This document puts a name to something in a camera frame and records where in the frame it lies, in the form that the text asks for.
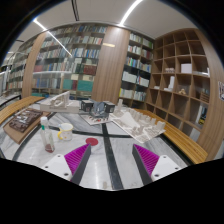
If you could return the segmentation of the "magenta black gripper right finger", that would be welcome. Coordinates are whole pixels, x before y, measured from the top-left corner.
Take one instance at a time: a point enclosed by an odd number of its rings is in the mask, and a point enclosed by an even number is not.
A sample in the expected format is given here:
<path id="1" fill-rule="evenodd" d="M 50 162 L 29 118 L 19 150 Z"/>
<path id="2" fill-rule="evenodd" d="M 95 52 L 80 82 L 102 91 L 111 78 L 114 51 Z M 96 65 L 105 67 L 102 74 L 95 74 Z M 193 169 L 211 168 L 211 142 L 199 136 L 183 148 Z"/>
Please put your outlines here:
<path id="1" fill-rule="evenodd" d="M 133 145 L 132 154 L 144 185 L 181 170 L 167 155 L 158 156 L 137 144 Z"/>

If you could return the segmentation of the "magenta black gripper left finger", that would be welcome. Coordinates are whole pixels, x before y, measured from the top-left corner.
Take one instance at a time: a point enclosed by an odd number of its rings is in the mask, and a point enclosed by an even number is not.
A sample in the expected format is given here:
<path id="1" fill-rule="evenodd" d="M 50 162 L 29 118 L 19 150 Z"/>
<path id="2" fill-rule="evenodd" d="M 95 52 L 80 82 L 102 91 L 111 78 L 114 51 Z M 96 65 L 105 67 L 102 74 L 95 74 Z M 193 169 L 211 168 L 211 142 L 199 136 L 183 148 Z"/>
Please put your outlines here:
<path id="1" fill-rule="evenodd" d="M 66 155 L 55 155 L 42 169 L 79 185 L 90 155 L 91 145 L 86 144 Z"/>

